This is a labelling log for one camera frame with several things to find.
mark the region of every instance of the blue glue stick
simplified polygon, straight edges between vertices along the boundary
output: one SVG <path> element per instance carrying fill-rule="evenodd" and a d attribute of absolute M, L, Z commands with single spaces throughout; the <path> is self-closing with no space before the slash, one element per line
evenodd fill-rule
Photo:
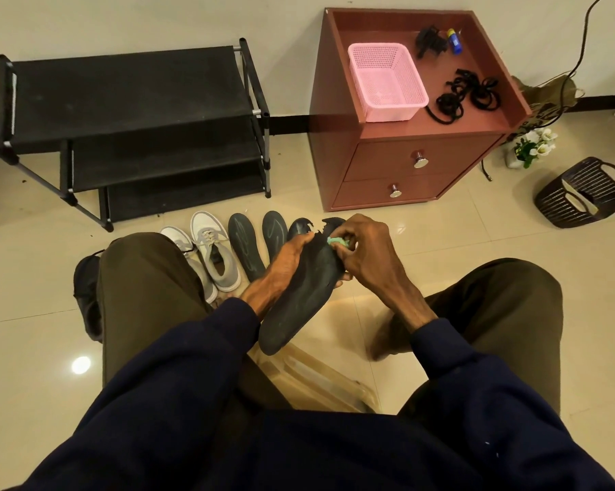
<path fill-rule="evenodd" d="M 455 31 L 453 29 L 449 29 L 446 34 L 448 35 L 448 42 L 451 44 L 453 55 L 459 55 L 462 53 L 462 44 L 460 43 L 460 38 L 458 38 Z"/>

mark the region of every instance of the person's left hand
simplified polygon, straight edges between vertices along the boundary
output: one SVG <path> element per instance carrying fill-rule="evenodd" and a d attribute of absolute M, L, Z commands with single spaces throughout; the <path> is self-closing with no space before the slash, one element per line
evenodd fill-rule
<path fill-rule="evenodd" d="M 252 282 L 242 293 L 240 298 L 248 303 L 255 311 L 258 318 L 262 320 L 266 312 L 271 308 L 276 300 L 285 292 L 292 280 L 298 261 L 303 251 L 303 246 L 314 238 L 313 232 L 298 234 L 285 243 L 273 259 L 264 275 L 257 281 Z M 345 273 L 343 281 L 350 281 L 352 277 Z M 342 285 L 338 281 L 335 287 Z"/>

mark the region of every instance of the drawer knob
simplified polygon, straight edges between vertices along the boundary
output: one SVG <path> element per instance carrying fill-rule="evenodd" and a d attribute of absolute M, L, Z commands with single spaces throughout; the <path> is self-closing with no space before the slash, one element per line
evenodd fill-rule
<path fill-rule="evenodd" d="M 428 165 L 428 159 L 421 154 L 421 152 L 417 152 L 417 156 L 414 157 L 414 168 L 421 169 Z"/>
<path fill-rule="evenodd" d="M 389 195 L 390 198 L 398 198 L 403 193 L 399 190 L 399 187 L 395 184 L 391 185 L 391 193 Z"/>

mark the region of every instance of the black baseboard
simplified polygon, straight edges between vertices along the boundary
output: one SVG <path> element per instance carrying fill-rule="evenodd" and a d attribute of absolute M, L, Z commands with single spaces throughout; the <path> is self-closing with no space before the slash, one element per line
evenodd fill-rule
<path fill-rule="evenodd" d="M 615 95 L 587 96 L 580 98 L 569 112 L 591 112 L 595 110 L 615 110 Z M 271 117 L 269 132 L 271 135 L 306 133 L 309 126 L 309 115 L 287 115 Z M 17 154 L 45 153 L 58 151 L 58 143 L 40 143 L 29 145 Z"/>

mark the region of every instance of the leg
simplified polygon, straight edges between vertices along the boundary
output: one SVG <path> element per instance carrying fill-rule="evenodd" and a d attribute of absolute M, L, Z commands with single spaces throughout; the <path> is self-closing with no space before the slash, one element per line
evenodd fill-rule
<path fill-rule="evenodd" d="M 426 301 L 478 351 L 499 356 L 559 413 L 562 292 L 548 272 L 529 262 L 503 258 L 475 269 Z M 393 322 L 390 329 L 398 331 L 398 320 Z M 397 344 L 400 334 L 392 337 Z M 416 415 L 426 392 L 427 383 L 410 397 L 401 414 Z"/>
<path fill-rule="evenodd" d="M 155 232 L 131 234 L 101 256 L 98 300 L 103 318 L 103 380 L 181 322 L 212 311 L 203 287 L 178 247 Z M 237 439 L 264 408 L 290 408 L 278 389 L 244 357 L 238 385 L 224 407 L 212 454 Z"/>

